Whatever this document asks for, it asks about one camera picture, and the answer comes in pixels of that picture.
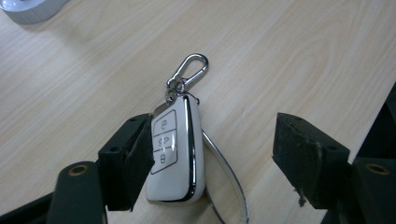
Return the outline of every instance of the metal keyring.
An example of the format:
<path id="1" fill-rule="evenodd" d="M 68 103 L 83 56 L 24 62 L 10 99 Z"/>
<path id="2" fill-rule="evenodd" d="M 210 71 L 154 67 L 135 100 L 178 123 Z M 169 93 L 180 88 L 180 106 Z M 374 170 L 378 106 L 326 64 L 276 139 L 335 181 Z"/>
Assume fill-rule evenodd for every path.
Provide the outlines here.
<path id="1" fill-rule="evenodd" d="M 204 66 L 189 78 L 182 77 L 184 71 L 193 61 L 198 60 L 204 63 Z M 168 104 L 171 104 L 173 100 L 180 94 L 188 91 L 196 82 L 198 82 L 204 74 L 207 72 L 209 66 L 209 60 L 205 55 L 194 53 L 189 56 L 181 63 L 180 67 L 172 75 L 171 78 L 166 82 L 165 100 Z"/>

